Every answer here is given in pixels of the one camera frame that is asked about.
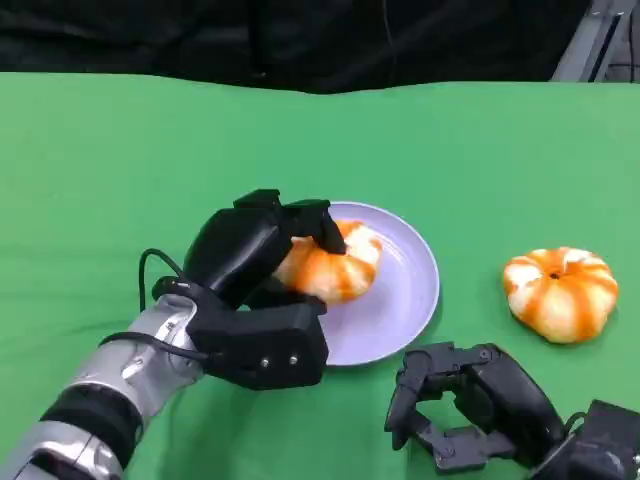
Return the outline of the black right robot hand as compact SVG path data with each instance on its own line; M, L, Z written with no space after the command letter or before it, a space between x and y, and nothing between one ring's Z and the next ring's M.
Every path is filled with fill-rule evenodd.
M468 420L441 430L418 405L450 392ZM458 348L451 342L407 351L396 374L385 430L400 450L413 439L425 448L440 474L484 468L492 458L533 468L566 437L550 399L508 353L494 344Z

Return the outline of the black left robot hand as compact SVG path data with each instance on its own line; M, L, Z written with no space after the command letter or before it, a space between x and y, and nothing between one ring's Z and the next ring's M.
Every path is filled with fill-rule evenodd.
M293 250L293 239L311 238L331 254L346 253L328 200L280 202L277 189L257 189L217 211L192 242L183 266L185 277L212 290L227 306L264 309L307 303L326 312L318 298L299 293L275 277Z

